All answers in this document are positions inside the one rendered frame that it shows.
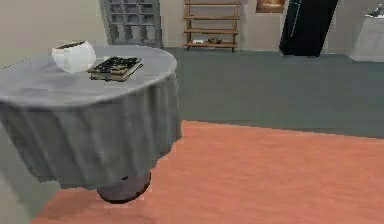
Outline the grey glazed door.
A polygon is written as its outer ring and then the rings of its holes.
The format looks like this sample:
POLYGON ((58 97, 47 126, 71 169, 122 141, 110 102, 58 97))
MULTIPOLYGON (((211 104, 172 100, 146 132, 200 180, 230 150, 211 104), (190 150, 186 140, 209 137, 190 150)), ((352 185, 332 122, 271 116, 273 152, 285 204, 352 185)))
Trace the grey glazed door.
POLYGON ((159 0, 99 0, 107 42, 162 48, 159 0))

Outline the white counter cabinet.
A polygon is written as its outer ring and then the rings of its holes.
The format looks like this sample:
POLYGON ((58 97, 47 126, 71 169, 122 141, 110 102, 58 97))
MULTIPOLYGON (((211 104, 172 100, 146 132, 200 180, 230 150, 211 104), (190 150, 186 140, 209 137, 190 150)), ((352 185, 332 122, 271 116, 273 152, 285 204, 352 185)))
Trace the white counter cabinet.
POLYGON ((364 17, 350 57, 355 61, 384 62, 384 15, 364 17))

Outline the white pot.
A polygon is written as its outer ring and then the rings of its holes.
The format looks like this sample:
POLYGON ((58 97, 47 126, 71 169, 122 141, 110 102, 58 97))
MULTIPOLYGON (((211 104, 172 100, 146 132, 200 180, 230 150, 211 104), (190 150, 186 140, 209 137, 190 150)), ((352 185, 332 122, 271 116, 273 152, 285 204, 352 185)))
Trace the white pot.
POLYGON ((96 53, 88 41, 70 42, 51 50, 58 68, 68 73, 87 71, 96 61, 96 53))

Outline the dark faucet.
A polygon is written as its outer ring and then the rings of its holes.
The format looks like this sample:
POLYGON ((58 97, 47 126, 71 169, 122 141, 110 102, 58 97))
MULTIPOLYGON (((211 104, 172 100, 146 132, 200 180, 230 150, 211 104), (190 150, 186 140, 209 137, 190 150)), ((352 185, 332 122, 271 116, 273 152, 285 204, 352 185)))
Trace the dark faucet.
POLYGON ((383 5, 379 4, 373 11, 369 13, 370 17, 378 17, 383 9, 383 5))

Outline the framed brown picture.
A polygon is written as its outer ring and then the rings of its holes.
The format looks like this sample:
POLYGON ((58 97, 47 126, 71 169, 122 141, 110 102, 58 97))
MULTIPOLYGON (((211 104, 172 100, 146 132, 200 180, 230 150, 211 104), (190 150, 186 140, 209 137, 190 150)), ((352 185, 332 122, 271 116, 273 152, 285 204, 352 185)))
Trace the framed brown picture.
POLYGON ((286 0, 257 0, 257 13, 282 13, 286 0))

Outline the black fridge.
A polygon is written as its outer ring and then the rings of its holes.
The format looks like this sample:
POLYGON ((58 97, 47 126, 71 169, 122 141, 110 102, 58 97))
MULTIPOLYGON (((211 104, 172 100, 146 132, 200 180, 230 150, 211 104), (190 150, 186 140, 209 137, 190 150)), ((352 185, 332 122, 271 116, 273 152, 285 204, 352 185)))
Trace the black fridge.
POLYGON ((338 0, 302 0, 295 33, 290 36, 294 9, 288 2, 279 50, 283 55, 319 57, 338 0))

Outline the round table with grey cloth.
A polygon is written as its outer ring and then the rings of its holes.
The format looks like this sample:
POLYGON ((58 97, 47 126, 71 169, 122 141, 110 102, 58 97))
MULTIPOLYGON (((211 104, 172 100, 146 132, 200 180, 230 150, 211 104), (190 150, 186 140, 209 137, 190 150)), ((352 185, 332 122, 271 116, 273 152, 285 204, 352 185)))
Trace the round table with grey cloth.
POLYGON ((97 46, 99 60, 138 57, 124 82, 67 73, 49 54, 0 70, 0 123, 27 170, 108 202, 144 193, 157 161, 181 136, 177 61, 162 49, 97 46))

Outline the wooden shelf rack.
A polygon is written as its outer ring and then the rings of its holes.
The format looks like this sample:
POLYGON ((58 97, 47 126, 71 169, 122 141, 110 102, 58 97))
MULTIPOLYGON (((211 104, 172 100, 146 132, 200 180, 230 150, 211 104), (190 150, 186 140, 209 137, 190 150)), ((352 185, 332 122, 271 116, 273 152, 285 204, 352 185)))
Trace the wooden shelf rack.
POLYGON ((236 37, 239 35, 238 21, 240 20, 239 8, 241 6, 241 0, 184 0, 185 15, 183 17, 186 28, 183 33, 186 35, 186 42, 184 46, 189 51, 192 47, 201 48, 228 48, 232 52, 235 51, 238 44, 236 37), (229 15, 193 15, 193 7, 232 7, 233 14, 229 15), (231 21, 231 28, 196 28, 192 25, 193 21, 231 21), (203 44, 193 43, 193 34, 206 34, 210 35, 210 38, 218 37, 222 39, 221 44, 210 44, 207 40, 203 40, 203 44))

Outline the dark book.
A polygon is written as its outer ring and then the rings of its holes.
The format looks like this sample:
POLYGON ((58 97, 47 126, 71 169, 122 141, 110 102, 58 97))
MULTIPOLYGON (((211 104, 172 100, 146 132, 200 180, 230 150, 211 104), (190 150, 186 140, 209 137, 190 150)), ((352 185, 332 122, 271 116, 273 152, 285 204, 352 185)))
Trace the dark book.
POLYGON ((140 57, 109 57, 98 65, 87 70, 91 80, 126 81, 143 66, 140 57))

